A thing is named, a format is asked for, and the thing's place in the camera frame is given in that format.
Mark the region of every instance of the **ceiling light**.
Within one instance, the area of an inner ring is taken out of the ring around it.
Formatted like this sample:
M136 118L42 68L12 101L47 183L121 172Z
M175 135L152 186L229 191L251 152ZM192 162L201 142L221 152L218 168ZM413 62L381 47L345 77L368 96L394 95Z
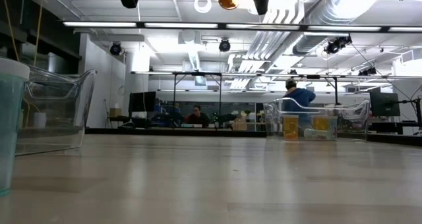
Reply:
M158 92L174 92L173 89L158 89ZM179 90L177 89L176 92L186 92L186 90Z
M133 74L148 74L148 75L172 75L172 72L131 72Z
M376 32L379 31L381 27L378 26L310 26L308 30L317 30L317 31L344 31L344 32Z
M389 32L422 32L422 27L391 27Z
M304 32L305 36L349 36L348 33L333 33L333 32Z
M214 90L188 90L190 92L218 92L218 91L214 91Z
M147 28L206 28L206 29L216 29L218 24L207 24L207 23L145 23Z
M222 73L223 76L258 76L256 73Z
M70 27L136 27L134 22L64 22L63 24Z
M276 25L276 24L227 24L227 29L298 30L299 26Z
M211 0L205 0L206 4L203 7L199 7L199 1L200 0L195 0L195 2L193 3L193 6L198 13L207 13L211 10Z

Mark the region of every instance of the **translucent cup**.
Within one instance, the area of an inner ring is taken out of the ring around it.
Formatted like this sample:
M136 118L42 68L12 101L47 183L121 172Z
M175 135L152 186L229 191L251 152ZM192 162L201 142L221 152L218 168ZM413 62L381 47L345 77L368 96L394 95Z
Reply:
M328 116L313 116L313 128L315 130L328 130Z
M20 105L28 78L28 66L0 58L0 196L11 187Z
M284 115L283 116L283 132L284 138L287 140L297 140L299 137L299 116Z

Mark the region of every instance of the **light fixture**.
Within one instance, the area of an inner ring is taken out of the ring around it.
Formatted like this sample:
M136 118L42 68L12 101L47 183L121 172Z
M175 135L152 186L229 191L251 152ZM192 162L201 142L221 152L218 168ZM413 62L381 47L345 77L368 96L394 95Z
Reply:
M158 89L158 92L174 92L173 89ZM176 92L186 92L186 90L176 89Z
M214 91L214 90L187 90L189 92L218 92L218 91Z
M228 39L222 39L220 46L218 47L218 49L220 50L220 52L228 52L230 51L230 42Z
M309 26L308 30L316 31L344 31L344 32L376 32L381 27L378 26Z
M276 24L227 24L227 29L298 30L299 26L276 25Z
M147 74L147 75L172 75L172 72L131 72L133 74Z
M214 23L161 23L161 22L152 22L145 23L147 28L206 28L206 29L216 29L218 24Z
M198 13L207 13L211 10L211 7L212 7L211 0L205 0L206 4L203 7L199 6L199 1L200 0L195 0L195 2L193 3L193 6Z
M303 33L305 36L349 36L348 33L333 33L333 32L304 32Z
M123 48L121 47L120 42L113 42L113 45L110 47L110 53L114 56L120 56L124 53Z
M223 76L258 76L256 73L222 73Z
M391 27L389 32L422 32L422 27Z
M327 54L335 54L351 43L353 42L350 35L346 37L338 37L336 40L328 42L327 47L324 48L324 52Z
M110 27L110 28L128 28L136 27L134 22L64 22L65 26L70 27Z

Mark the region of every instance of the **blue cup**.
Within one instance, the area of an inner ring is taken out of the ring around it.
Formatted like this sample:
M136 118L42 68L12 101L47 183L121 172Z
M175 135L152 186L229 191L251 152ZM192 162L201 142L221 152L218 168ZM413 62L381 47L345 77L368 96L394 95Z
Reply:
M28 66L0 58L0 196L9 193L12 183L20 105L28 78Z

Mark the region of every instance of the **pillar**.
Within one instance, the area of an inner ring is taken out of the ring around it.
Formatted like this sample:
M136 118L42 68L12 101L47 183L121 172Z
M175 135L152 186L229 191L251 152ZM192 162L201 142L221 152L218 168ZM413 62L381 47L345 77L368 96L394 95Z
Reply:
M148 91L147 74L131 74L133 71L147 72L150 69L150 53L140 50L126 53L125 72L125 98L123 100L123 114L129 115L129 102L131 93Z

